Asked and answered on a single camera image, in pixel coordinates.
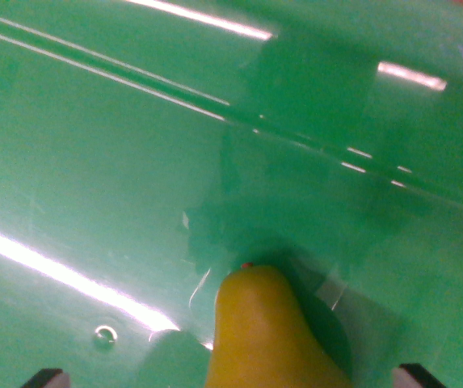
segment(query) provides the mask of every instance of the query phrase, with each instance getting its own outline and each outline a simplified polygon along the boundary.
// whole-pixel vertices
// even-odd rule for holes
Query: pear
[[[204,388],[351,388],[312,335],[286,278],[270,266],[227,276],[216,301]]]

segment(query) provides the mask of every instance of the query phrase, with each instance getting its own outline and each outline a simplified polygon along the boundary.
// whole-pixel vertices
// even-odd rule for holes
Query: yellow pear
[[[204,388],[351,388],[312,335],[288,281],[258,266],[227,276]]]

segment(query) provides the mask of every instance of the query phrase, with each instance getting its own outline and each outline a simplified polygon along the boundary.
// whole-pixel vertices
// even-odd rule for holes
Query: scratch
[[[191,308],[191,307],[192,307],[192,299],[193,299],[193,297],[196,295],[197,291],[199,291],[199,289],[204,285],[204,282],[206,281],[206,278],[208,277],[209,272],[210,272],[211,270],[212,270],[212,269],[210,268],[210,269],[200,278],[199,284],[197,285],[196,289],[193,290],[193,293],[192,293],[192,295],[190,296],[190,301],[188,302],[188,308]]]

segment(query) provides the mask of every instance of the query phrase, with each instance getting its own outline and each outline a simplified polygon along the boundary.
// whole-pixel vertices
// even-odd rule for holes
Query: water drop
[[[112,348],[117,339],[118,334],[116,330],[110,326],[101,325],[95,329],[93,340],[96,348],[99,350],[108,350]]]

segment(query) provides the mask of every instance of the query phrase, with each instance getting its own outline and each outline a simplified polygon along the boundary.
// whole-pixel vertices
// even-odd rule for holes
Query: green plastic surface
[[[176,4],[0,2],[0,387],[202,386],[266,258],[355,386],[463,387],[463,6]]]

